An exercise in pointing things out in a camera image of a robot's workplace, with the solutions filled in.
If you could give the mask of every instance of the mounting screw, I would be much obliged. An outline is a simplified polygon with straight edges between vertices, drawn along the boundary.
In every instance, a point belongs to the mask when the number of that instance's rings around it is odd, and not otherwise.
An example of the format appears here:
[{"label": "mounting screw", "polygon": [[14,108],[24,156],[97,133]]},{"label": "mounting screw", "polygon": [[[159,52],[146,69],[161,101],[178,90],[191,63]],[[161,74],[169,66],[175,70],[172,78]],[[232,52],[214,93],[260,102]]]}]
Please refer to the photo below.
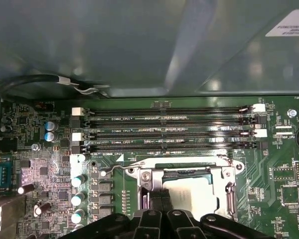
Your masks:
[{"label": "mounting screw", "polygon": [[227,170],[224,170],[223,171],[223,174],[226,176],[226,177],[230,177],[230,172],[229,171],[227,171]]},{"label": "mounting screw", "polygon": [[242,170],[243,166],[241,164],[236,165],[237,170]]},{"label": "mounting screw", "polygon": [[174,215],[174,216],[180,216],[180,215],[181,215],[181,212],[176,210],[176,211],[173,212],[173,215]]},{"label": "mounting screw", "polygon": [[147,172],[144,172],[141,174],[141,179],[144,181],[144,182],[148,182],[150,180],[150,173],[147,173]]},{"label": "mounting screw", "polygon": [[31,149],[32,151],[39,151],[41,149],[40,144],[34,143],[33,145],[31,145]]},{"label": "mounting screw", "polygon": [[216,218],[213,217],[213,216],[208,216],[208,217],[206,217],[206,219],[207,219],[208,221],[210,221],[210,222],[214,222],[214,221],[216,221]]},{"label": "mounting screw", "polygon": [[294,110],[294,109],[289,109],[289,110],[287,111],[287,115],[289,116],[289,118],[296,117],[296,116],[297,116],[297,111]]}]

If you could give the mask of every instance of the dimm slot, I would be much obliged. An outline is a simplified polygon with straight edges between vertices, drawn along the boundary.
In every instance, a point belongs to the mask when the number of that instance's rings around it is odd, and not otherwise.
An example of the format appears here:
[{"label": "dimm slot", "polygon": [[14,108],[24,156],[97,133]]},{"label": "dimm slot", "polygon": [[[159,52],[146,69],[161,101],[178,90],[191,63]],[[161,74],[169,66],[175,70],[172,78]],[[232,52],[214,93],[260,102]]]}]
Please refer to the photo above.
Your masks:
[{"label": "dimm slot", "polygon": [[248,113],[248,107],[231,108],[167,108],[167,109],[138,109],[138,110],[112,110],[91,111],[94,116],[141,116],[141,115],[197,115],[197,114],[243,114]]}]

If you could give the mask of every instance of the black capacitor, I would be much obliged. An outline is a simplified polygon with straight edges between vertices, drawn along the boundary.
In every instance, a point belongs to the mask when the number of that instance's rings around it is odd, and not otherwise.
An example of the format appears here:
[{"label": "black capacitor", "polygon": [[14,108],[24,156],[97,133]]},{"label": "black capacitor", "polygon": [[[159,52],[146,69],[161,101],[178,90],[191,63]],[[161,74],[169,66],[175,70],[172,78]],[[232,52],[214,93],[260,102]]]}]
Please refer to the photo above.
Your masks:
[{"label": "black capacitor", "polygon": [[12,119],[10,117],[3,116],[1,118],[1,123],[3,123],[3,124],[12,124]]},{"label": "black capacitor", "polygon": [[2,127],[0,127],[0,131],[2,133],[11,133],[12,132],[12,127],[9,125],[4,125]]},{"label": "black capacitor", "polygon": [[35,213],[37,215],[41,215],[41,214],[47,212],[50,208],[51,208],[51,203],[46,202],[46,203],[42,204],[40,207],[38,207],[37,209],[35,209]]},{"label": "black capacitor", "polygon": [[19,194],[26,194],[29,192],[32,192],[34,190],[34,184],[27,184],[27,185],[23,185],[21,187],[18,188],[18,193]]},{"label": "black capacitor", "polygon": [[36,235],[35,235],[35,234],[31,234],[31,235],[28,236],[26,239],[36,239]]}]

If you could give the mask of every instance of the green circuit board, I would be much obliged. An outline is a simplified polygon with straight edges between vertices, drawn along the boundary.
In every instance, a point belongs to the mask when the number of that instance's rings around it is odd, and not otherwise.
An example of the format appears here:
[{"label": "green circuit board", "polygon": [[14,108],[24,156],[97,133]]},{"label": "green circuit board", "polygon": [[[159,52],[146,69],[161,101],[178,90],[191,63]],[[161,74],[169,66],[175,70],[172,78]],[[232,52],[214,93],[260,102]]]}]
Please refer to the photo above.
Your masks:
[{"label": "green circuit board", "polygon": [[[79,188],[71,186],[70,163],[71,135],[74,132],[88,133],[84,127],[73,127],[71,109],[82,107],[91,111],[119,111],[137,109],[178,109],[178,108],[230,108],[265,104],[266,111],[260,113],[262,128],[267,136],[257,139],[256,148],[225,148],[222,154],[242,162],[243,173],[236,176],[238,222],[251,228],[275,236],[280,239],[299,239],[299,96],[268,96],[268,97],[207,97],[207,98],[168,98],[168,99],[108,99],[93,101],[59,101],[42,103],[43,111],[34,111],[27,106],[4,103],[2,115],[12,119],[13,131],[7,135],[18,137],[18,152],[13,155],[13,171],[20,182],[14,182],[12,191],[17,184],[34,183],[36,190],[27,195],[26,216],[18,223],[17,238],[24,239],[29,234],[50,234],[50,238],[58,238],[70,233],[74,224],[70,218],[73,212],[81,208],[86,212],[82,225],[98,220],[110,213],[124,213],[129,217],[137,210],[137,182],[126,176],[123,170],[116,169],[113,173],[102,177],[100,171],[113,164],[127,166],[146,158],[155,157],[188,157],[212,156],[219,149],[192,150],[133,150],[117,147],[115,150],[96,150],[89,159],[75,166],[75,173],[85,175],[86,182]],[[297,115],[290,117],[289,110]],[[178,114],[183,120],[187,113]],[[141,135],[144,127],[125,126],[125,121],[118,116],[109,115],[112,121],[121,124],[116,133],[124,134],[134,130]],[[44,140],[47,121],[58,123],[56,142]],[[142,122],[151,121],[144,118]],[[249,130],[245,125],[240,129]],[[111,132],[103,127],[101,132]],[[190,126],[171,127],[170,131],[195,131]],[[190,139],[194,144],[205,143],[206,139]],[[31,145],[39,143],[40,151],[31,150]],[[71,198],[77,192],[84,192],[87,199],[78,207],[71,205]],[[101,194],[111,195],[109,204],[100,205]],[[33,217],[33,206],[37,202],[53,202],[52,208],[41,217]]]}]

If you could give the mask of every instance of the capacitor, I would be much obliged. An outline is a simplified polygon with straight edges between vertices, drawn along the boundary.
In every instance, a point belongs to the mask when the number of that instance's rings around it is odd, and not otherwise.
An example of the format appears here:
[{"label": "capacitor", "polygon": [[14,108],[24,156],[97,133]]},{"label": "capacitor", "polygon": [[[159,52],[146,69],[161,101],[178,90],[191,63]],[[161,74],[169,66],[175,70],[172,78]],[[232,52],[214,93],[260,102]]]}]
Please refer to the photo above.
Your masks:
[{"label": "capacitor", "polygon": [[88,159],[89,159],[89,155],[87,155],[87,154],[80,154],[80,155],[78,155],[78,161],[80,163],[82,163],[82,162],[84,162],[85,160],[88,160]]},{"label": "capacitor", "polygon": [[12,119],[10,117],[3,116],[1,118],[1,123],[3,123],[3,124],[12,124]]},{"label": "capacitor", "polygon": [[51,208],[51,203],[46,202],[46,203],[42,204],[40,207],[38,207],[37,209],[35,209],[35,213],[37,215],[41,215],[42,213],[45,213],[46,211],[48,211],[50,208]]},{"label": "capacitor", "polygon": [[35,234],[31,234],[31,235],[28,236],[26,239],[36,239],[36,235],[35,235]]},{"label": "capacitor", "polygon": [[79,230],[80,228],[84,227],[82,224],[77,224],[74,229],[73,229],[73,232],[76,231],[76,230]]},{"label": "capacitor", "polygon": [[85,195],[83,193],[77,193],[74,195],[74,197],[71,199],[71,203],[73,206],[79,206],[85,199]]},{"label": "capacitor", "polygon": [[85,216],[85,212],[82,210],[82,209],[78,209],[76,210],[72,216],[71,216],[71,221],[74,223],[74,224],[78,224],[82,221],[82,219],[84,218]]},{"label": "capacitor", "polygon": [[59,125],[56,122],[48,121],[45,123],[44,127],[47,131],[56,131],[58,130]]},{"label": "capacitor", "polygon": [[47,132],[44,136],[44,139],[48,142],[56,142],[59,139],[59,136],[55,132]]},{"label": "capacitor", "polygon": [[39,151],[39,150],[41,150],[41,145],[38,144],[38,143],[33,143],[33,144],[31,145],[31,150],[32,150],[32,151]]},{"label": "capacitor", "polygon": [[83,175],[76,176],[71,180],[71,184],[73,187],[79,187],[85,182],[85,177]]},{"label": "capacitor", "polygon": [[11,133],[12,132],[12,127],[9,125],[4,125],[2,127],[0,127],[0,131],[2,133]]},{"label": "capacitor", "polygon": [[23,185],[21,187],[18,188],[18,193],[19,194],[26,194],[29,192],[32,192],[34,190],[34,184],[27,184],[27,185]]}]

